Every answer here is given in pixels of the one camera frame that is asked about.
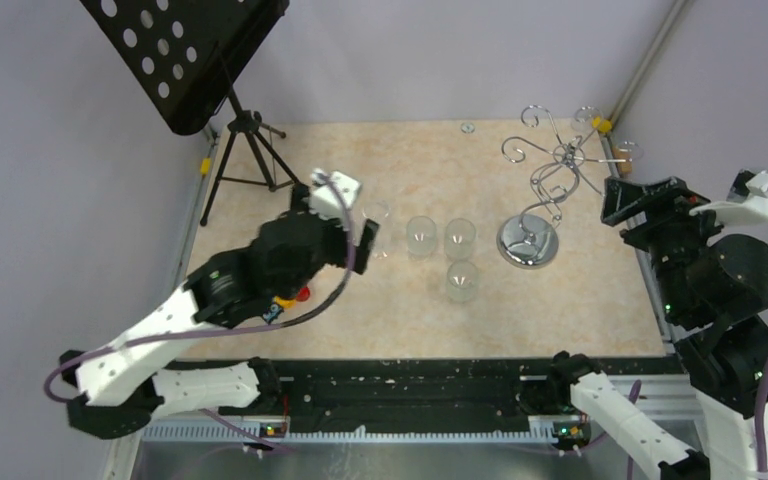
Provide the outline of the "etched wine glass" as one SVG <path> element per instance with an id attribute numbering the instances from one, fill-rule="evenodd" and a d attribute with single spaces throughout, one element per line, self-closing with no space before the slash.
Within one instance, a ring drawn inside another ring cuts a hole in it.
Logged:
<path id="1" fill-rule="evenodd" d="M 449 260 L 468 259 L 474 250 L 477 230 L 466 218 L 455 218 L 444 229 L 444 253 Z"/>
<path id="2" fill-rule="evenodd" d="M 463 303 L 472 300 L 478 289 L 479 272 L 477 267 L 467 260 L 453 262 L 445 277 L 446 292 L 453 302 Z"/>
<path id="3" fill-rule="evenodd" d="M 428 216 L 412 217 L 406 225 L 408 256 L 413 260 L 430 257 L 437 248 L 437 226 Z"/>

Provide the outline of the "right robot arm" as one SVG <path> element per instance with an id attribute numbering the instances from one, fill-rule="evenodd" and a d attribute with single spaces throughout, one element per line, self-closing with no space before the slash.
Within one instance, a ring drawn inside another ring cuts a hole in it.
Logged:
<path id="1" fill-rule="evenodd" d="M 549 404 L 595 421 L 650 479 L 768 479 L 768 244 L 743 228 L 768 222 L 768 172 L 741 171 L 712 201 L 676 177 L 638 184 L 609 178 L 601 220 L 651 260 L 665 320 L 702 409 L 706 444 L 675 438 L 582 354 L 557 354 Z"/>

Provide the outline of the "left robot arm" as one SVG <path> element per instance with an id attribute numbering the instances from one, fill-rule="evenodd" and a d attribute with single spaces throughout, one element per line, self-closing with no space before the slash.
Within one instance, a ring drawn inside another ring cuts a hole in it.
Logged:
<path id="1" fill-rule="evenodd" d="M 179 355 L 204 339 L 286 328 L 286 304 L 325 267 L 364 273 L 379 227 L 353 222 L 361 189 L 343 174 L 316 174 L 249 245 L 213 255 L 143 320 L 97 350 L 64 352 L 55 376 L 76 389 L 64 400 L 69 426 L 112 440 L 178 413 L 279 408 L 284 395 L 269 360 L 212 365 Z"/>

